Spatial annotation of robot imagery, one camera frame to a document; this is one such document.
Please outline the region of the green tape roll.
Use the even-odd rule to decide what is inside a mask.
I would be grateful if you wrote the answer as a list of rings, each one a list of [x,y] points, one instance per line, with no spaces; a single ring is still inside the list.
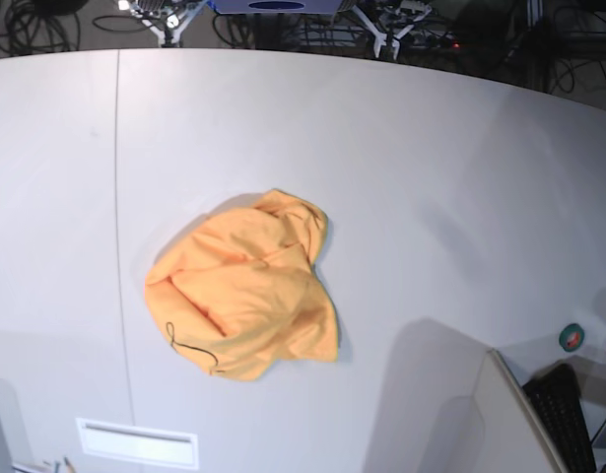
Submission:
[[[561,331],[558,341],[565,352],[571,353],[583,345],[584,339],[584,329],[578,323],[571,323]]]

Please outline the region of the orange t-shirt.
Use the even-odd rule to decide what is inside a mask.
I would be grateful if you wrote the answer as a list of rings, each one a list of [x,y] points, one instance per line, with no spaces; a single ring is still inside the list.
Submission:
[[[314,271],[327,231],[319,207],[270,190],[162,255],[146,306],[170,347],[208,375],[254,381],[278,361],[333,363],[336,310]]]

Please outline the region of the black keyboard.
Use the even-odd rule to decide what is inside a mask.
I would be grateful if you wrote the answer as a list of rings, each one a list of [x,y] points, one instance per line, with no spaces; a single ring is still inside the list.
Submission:
[[[573,368],[560,364],[522,389],[569,472],[593,473],[597,466]]]

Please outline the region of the black power strip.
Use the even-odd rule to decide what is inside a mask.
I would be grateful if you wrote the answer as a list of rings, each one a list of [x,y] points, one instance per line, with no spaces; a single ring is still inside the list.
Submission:
[[[412,49],[443,49],[458,50],[460,43],[455,37],[449,35],[435,35],[430,32],[408,34],[400,40],[401,46]]]

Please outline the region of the white partition board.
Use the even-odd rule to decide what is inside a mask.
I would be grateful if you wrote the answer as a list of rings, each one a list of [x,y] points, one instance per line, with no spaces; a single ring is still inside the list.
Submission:
[[[473,400],[483,423],[476,472],[566,472],[538,415],[499,352],[489,351]]]

